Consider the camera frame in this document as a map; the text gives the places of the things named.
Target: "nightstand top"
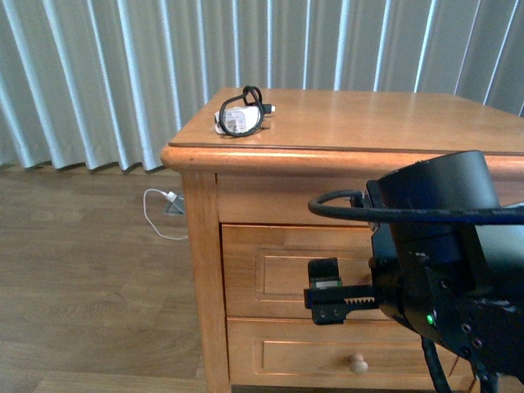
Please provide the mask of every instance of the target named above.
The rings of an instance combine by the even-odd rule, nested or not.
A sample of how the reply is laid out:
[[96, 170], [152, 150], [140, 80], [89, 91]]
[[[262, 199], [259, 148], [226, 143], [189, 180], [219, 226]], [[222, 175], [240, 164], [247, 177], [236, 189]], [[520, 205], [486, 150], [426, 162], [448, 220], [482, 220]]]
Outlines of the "nightstand top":
[[185, 149], [193, 155], [215, 155], [217, 166], [233, 153], [236, 161], [241, 155], [308, 156], [312, 151], [328, 156], [409, 153], [423, 158], [481, 150], [487, 156], [524, 157], [523, 118], [449, 94], [262, 89], [264, 103], [276, 106], [266, 115], [264, 129], [246, 138], [218, 135], [215, 112], [241, 92], [220, 90], [165, 147], [164, 164], [174, 169], [197, 165], [195, 156], [183, 162]]

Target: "charging cable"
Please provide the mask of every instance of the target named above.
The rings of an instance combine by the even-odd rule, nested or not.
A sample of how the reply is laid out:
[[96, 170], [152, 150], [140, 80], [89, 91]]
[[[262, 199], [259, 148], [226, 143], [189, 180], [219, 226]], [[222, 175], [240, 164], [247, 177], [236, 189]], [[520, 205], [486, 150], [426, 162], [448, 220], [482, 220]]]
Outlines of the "charging cable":
[[155, 232], [158, 236], [160, 237], [163, 237], [164, 239], [169, 239], [169, 240], [176, 240], [176, 241], [181, 241], [181, 240], [185, 240], [187, 239], [189, 236], [184, 236], [184, 237], [170, 237], [170, 236], [166, 236], [166, 235], [163, 235], [161, 234], [158, 229], [156, 228], [156, 226], [154, 225], [154, 223], [149, 219], [149, 217], [147, 217], [147, 208], [146, 208], [146, 196], [149, 192], [158, 192], [160, 194], [162, 194], [164, 196], [165, 199], [167, 199], [169, 202], [173, 203], [175, 199], [179, 198], [179, 199], [183, 199], [182, 196], [178, 196], [177, 194], [175, 194], [174, 192], [170, 191], [170, 192], [163, 192], [161, 190], [157, 190], [156, 188], [148, 188], [145, 192], [144, 192], [144, 197], [142, 199], [142, 202], [143, 202], [143, 207], [144, 207], [144, 217], [146, 217], [146, 220], [147, 222], [153, 227], [153, 229], [155, 229]]
[[[232, 102], [243, 100], [245, 106], [227, 109]], [[262, 125], [264, 115], [273, 113], [275, 107], [262, 102], [262, 92], [256, 86], [245, 86], [240, 96], [229, 98], [215, 113], [215, 130], [235, 138], [248, 137]]]

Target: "black cable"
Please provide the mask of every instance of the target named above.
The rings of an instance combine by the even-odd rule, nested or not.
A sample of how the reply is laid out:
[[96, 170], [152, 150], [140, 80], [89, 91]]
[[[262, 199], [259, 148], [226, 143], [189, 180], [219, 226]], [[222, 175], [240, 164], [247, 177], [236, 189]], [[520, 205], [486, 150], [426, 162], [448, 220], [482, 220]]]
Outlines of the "black cable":
[[422, 349], [426, 359], [429, 375], [433, 381], [436, 393], [453, 393], [445, 378], [444, 370], [440, 364], [439, 355], [436, 353], [435, 343], [429, 338], [422, 337]]
[[328, 192], [309, 201], [309, 211], [332, 219], [351, 219], [370, 223], [523, 225], [524, 209], [498, 208], [473, 210], [442, 209], [375, 209], [364, 207], [326, 206], [339, 198], [357, 198], [361, 191]]
[[[253, 97], [253, 102], [247, 101], [248, 94], [251, 94], [251, 96]], [[258, 121], [251, 129], [247, 130], [245, 133], [233, 133], [229, 131], [229, 129], [226, 127], [224, 123], [224, 115], [225, 115], [226, 107], [229, 104], [231, 104], [232, 102], [235, 102], [238, 100], [243, 100], [246, 106], [256, 106], [259, 110]], [[222, 129], [222, 131], [224, 131], [227, 135], [230, 135], [232, 137], [235, 137], [235, 138], [248, 137], [252, 135], [253, 133], [255, 133], [257, 129], [260, 128], [260, 126], [262, 125], [262, 121], [264, 120], [264, 114], [265, 114], [265, 109], [264, 109], [264, 104], [262, 104], [262, 92], [260, 91], [260, 89], [257, 88], [256, 86], [245, 86], [244, 89], [242, 90], [242, 95], [236, 96], [233, 98], [229, 98], [220, 107], [219, 126]]]

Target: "white cable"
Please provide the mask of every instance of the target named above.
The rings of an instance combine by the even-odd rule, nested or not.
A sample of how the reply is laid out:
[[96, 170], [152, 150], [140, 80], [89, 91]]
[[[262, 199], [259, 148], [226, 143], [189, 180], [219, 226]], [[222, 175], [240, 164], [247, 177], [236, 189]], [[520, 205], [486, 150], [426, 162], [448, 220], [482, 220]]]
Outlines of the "white cable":
[[149, 217], [147, 217], [147, 209], [146, 209], [146, 195], [149, 191], [155, 191], [155, 192], [159, 192], [160, 194], [162, 194], [165, 199], [167, 199], [168, 201], [170, 202], [173, 202], [178, 196], [174, 193], [174, 192], [170, 192], [170, 193], [167, 193], [167, 192], [163, 192], [161, 190], [157, 190], [156, 188], [148, 188], [145, 192], [144, 192], [144, 197], [142, 199], [143, 201], [143, 206], [144, 206], [144, 217], [146, 217], [146, 220], [147, 222], [153, 227], [153, 229], [155, 229], [155, 232], [158, 236], [160, 237], [163, 237], [164, 239], [169, 239], [169, 240], [176, 240], [176, 241], [180, 241], [180, 240], [185, 240], [187, 239], [189, 236], [184, 236], [184, 237], [169, 237], [169, 236], [166, 236], [166, 235], [163, 235], [161, 234], [158, 229], [156, 229], [156, 226], [154, 225], [154, 223], [149, 219]]

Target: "drawer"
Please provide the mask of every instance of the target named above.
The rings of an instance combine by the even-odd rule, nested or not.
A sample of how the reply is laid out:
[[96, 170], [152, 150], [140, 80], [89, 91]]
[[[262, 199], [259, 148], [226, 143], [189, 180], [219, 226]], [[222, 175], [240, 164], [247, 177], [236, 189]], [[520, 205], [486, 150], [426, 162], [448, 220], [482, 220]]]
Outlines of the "drawer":
[[[433, 390], [420, 337], [394, 322], [320, 327], [296, 319], [228, 318], [228, 348], [233, 385]], [[438, 352], [451, 388], [467, 390], [471, 369], [457, 366], [467, 362], [444, 348]], [[355, 355], [368, 364], [365, 373], [351, 371]]]
[[[219, 174], [219, 220], [222, 223], [240, 224], [348, 225], [349, 221], [314, 215], [308, 210], [308, 202], [313, 197], [334, 190], [364, 191], [367, 180], [355, 176], [333, 178]], [[335, 203], [344, 205], [344, 201]]]
[[[222, 225], [226, 310], [233, 317], [311, 318], [308, 262], [339, 258], [344, 285], [371, 284], [368, 228]], [[350, 318], [386, 319], [380, 310]]]

